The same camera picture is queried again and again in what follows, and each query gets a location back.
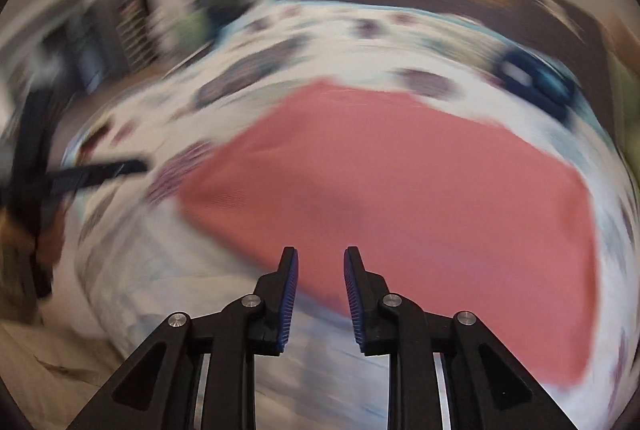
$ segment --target wooden floor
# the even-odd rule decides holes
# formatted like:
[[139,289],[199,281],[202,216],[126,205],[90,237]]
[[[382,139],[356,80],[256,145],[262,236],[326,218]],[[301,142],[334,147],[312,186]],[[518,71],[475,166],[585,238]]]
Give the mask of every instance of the wooden floor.
[[51,164],[57,166],[60,163],[69,142],[107,103],[127,90],[134,89],[152,78],[163,76],[167,71],[168,68],[164,64],[156,63],[117,82],[104,82],[88,96],[74,100],[58,123],[49,156]]

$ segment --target folded cloth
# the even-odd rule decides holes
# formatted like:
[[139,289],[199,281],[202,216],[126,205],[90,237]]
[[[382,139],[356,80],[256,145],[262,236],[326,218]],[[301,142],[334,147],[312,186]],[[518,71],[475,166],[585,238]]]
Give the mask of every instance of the folded cloth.
[[594,225],[574,168],[506,129],[402,92],[323,80],[184,181],[195,226],[348,312],[342,254],[429,312],[473,311],[542,383],[576,383],[596,307]]

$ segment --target metal pin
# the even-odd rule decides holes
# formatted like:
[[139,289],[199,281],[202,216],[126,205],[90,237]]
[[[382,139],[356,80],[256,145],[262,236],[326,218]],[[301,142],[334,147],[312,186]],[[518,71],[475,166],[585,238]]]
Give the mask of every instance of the metal pin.
[[257,307],[262,300],[258,295],[246,295],[242,297],[242,305],[244,307]]
[[174,313],[169,316],[169,325],[171,327],[182,327],[187,323],[187,317],[183,313]]
[[476,315],[469,311],[460,311],[458,313],[458,321],[463,325],[473,325],[478,321]]
[[385,295],[382,303],[387,307],[398,307],[402,303],[402,297],[394,294]]

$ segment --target dark blue object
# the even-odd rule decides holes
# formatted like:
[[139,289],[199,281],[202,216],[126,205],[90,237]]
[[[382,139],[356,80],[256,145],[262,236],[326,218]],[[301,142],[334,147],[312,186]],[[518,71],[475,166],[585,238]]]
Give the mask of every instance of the dark blue object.
[[566,124],[577,92],[576,81],[568,69],[516,48],[497,61],[494,75],[500,78],[505,90]]

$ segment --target pink cloth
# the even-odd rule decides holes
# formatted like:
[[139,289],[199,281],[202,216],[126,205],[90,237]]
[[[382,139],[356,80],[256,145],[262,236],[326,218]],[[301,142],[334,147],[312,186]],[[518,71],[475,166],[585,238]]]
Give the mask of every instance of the pink cloth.
[[179,191],[184,215],[348,312],[347,246],[392,291],[470,310],[544,383],[577,382],[596,305],[590,197],[575,169],[499,126],[405,93],[321,81],[220,148]]

